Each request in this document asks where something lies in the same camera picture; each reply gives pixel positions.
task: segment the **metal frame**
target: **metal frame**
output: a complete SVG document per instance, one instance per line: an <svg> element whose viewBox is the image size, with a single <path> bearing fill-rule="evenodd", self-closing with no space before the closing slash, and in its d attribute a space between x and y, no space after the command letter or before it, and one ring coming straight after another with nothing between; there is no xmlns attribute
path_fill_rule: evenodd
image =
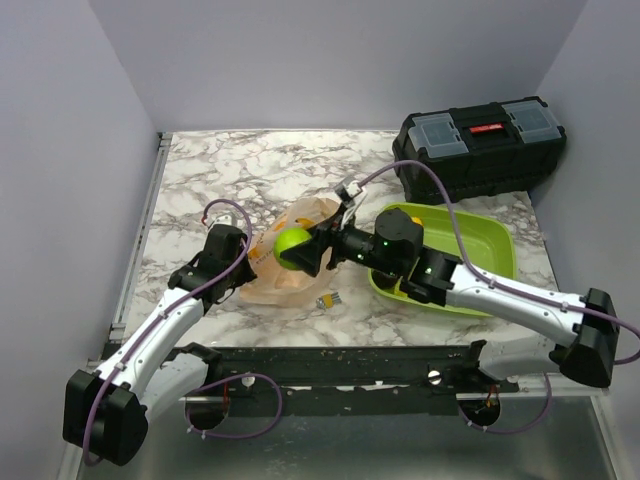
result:
<svg viewBox="0 0 640 480"><path fill-rule="evenodd" d="M142 216L140 217L140 223L138 225L138 232L136 235L137 242L131 252L131 257L129 258L127 274L122 290L120 291L120 296L118 297L116 314L112 322L112 330L114 330L114 333L116 333L115 331L121 330L121 335L119 337L116 335L118 338L111 338L110 336L110 340L121 340L124 335L124 328L122 326L125 324L125 319L129 314L133 292L136 288L136 284L138 283L138 273L140 271L140 265L142 264L144 247L146 246L147 238L149 237L151 218L153 217L153 210L156 202L158 201L158 193L160 192L160 186L162 185L162 175L164 174L164 168L167 164L172 139L172 133L162 133L160 136L160 145L158 147L158 154L156 155L156 163L153 167L151 183L149 184L149 189L144 202L144 210L142 211Z"/></svg>

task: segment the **red label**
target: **red label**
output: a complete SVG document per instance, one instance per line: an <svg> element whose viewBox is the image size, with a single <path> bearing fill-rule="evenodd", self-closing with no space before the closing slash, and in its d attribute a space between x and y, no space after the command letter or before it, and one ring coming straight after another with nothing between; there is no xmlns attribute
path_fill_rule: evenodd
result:
<svg viewBox="0 0 640 480"><path fill-rule="evenodd" d="M489 125L478 125L477 127L469 128L469 131L473 134L490 132L492 130L504 130L504 125L501 123L490 123Z"/></svg>

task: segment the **screw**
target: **screw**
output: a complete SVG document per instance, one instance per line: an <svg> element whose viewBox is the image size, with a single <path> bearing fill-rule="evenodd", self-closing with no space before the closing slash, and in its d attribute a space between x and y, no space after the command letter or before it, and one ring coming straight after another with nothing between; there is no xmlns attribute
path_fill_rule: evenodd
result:
<svg viewBox="0 0 640 480"><path fill-rule="evenodd" d="M244 377L242 379L242 384L249 388L251 385L253 385L256 382L256 377Z"/></svg>
<svg viewBox="0 0 640 480"><path fill-rule="evenodd" d="M442 375L440 375L440 372L437 370L431 370L427 374L427 378L429 379L429 383L434 386L440 385L440 383L442 382Z"/></svg>

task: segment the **black toolbox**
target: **black toolbox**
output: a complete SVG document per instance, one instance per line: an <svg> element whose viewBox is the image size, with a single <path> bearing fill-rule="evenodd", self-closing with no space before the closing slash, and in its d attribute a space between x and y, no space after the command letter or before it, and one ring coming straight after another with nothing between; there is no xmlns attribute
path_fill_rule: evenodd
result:
<svg viewBox="0 0 640 480"><path fill-rule="evenodd" d="M419 160L454 202L528 190L556 167L567 137L539 97L432 113L414 113L393 141L395 161ZM408 202L443 199L416 166L395 169Z"/></svg>

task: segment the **toolbox lid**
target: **toolbox lid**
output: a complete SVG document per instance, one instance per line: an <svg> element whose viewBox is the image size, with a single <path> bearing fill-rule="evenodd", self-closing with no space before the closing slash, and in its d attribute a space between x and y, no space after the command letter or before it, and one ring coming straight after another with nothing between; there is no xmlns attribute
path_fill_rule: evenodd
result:
<svg viewBox="0 0 640 480"><path fill-rule="evenodd" d="M553 140L562 136L558 130L560 124L551 111L536 100L503 104L502 108L509 114L511 123L518 128L524 143Z"/></svg>
<svg viewBox="0 0 640 480"><path fill-rule="evenodd" d="M429 158L469 152L448 113L413 117L412 120L415 125L409 129L409 138L416 152L424 147Z"/></svg>

